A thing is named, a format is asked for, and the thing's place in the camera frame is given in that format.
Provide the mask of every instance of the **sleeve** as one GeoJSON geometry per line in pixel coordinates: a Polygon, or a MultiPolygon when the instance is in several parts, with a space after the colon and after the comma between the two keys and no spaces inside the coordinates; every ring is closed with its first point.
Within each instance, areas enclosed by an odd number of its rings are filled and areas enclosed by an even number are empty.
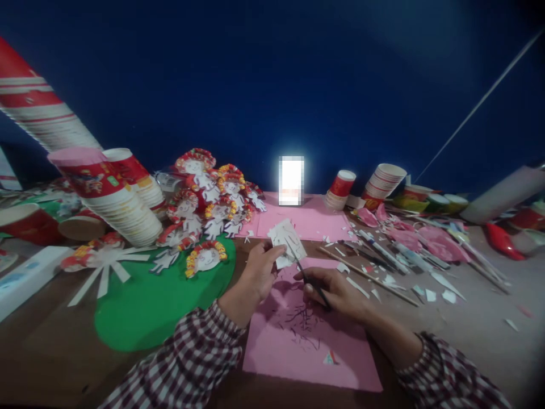
{"type": "Polygon", "coordinates": [[[202,408],[214,388],[236,367],[244,333],[214,301],[182,318],[155,354],[143,359],[100,406],[202,408]]]}
{"type": "Polygon", "coordinates": [[[433,334],[421,333],[424,349],[411,367],[398,370],[401,386],[418,408],[510,408],[501,391],[465,355],[433,334]]]}

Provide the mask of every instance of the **light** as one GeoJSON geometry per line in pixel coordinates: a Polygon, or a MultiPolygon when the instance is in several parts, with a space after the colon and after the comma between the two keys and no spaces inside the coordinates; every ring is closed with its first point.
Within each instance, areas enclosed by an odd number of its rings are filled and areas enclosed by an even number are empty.
{"type": "Polygon", "coordinates": [[[301,206],[305,184],[305,158],[280,156],[278,158],[278,205],[301,206]]]}

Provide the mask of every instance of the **hand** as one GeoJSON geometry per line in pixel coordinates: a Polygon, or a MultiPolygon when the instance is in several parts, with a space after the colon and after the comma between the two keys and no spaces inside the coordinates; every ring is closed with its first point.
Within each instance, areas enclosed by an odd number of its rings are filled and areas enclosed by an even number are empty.
{"type": "MultiPolygon", "coordinates": [[[[342,274],[333,269],[324,269],[320,267],[310,267],[305,269],[307,277],[314,277],[322,284],[322,292],[328,299],[331,307],[345,314],[359,323],[365,324],[374,315],[372,303],[342,276],[342,274]]],[[[302,280],[303,274],[298,272],[294,279],[302,280]]],[[[320,304],[324,301],[318,292],[310,285],[304,286],[305,295],[320,304]]]]}
{"type": "Polygon", "coordinates": [[[273,247],[270,243],[261,242],[256,245],[248,255],[248,263],[240,277],[241,284],[255,291],[259,301],[263,301],[273,287],[278,272],[275,261],[286,252],[286,245],[273,247]]]}

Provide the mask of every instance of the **person's right hand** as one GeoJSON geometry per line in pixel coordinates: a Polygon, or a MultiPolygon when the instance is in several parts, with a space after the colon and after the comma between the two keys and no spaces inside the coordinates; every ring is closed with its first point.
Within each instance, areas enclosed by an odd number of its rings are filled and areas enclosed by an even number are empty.
{"type": "MultiPolygon", "coordinates": [[[[315,277],[322,283],[322,291],[331,307],[352,319],[364,324],[374,313],[372,303],[342,276],[333,269],[310,267],[305,269],[307,277],[315,277]]],[[[298,272],[294,279],[302,280],[303,274],[298,272]]],[[[305,295],[313,301],[324,304],[319,293],[310,285],[304,286],[305,295]]]]}

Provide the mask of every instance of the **scissors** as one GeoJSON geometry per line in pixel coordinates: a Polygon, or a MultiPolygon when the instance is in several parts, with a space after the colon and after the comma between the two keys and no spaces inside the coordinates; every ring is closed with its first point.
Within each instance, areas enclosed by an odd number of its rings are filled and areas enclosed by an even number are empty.
{"type": "Polygon", "coordinates": [[[329,304],[328,299],[325,298],[324,292],[322,291],[322,288],[318,284],[318,280],[315,279],[314,277],[309,277],[309,276],[307,276],[305,274],[305,270],[303,270],[303,266],[301,265],[301,263],[299,262],[299,259],[295,255],[294,250],[291,248],[290,244],[287,241],[286,241],[286,243],[288,244],[288,247],[290,248],[290,251],[294,256],[295,262],[297,263],[297,267],[299,267],[299,270],[301,271],[301,274],[303,275],[303,282],[305,284],[310,284],[312,286],[312,288],[314,288],[318,292],[318,294],[320,295],[322,300],[324,300],[324,303],[325,303],[324,309],[327,312],[331,311],[332,310],[331,305],[329,304]]]}

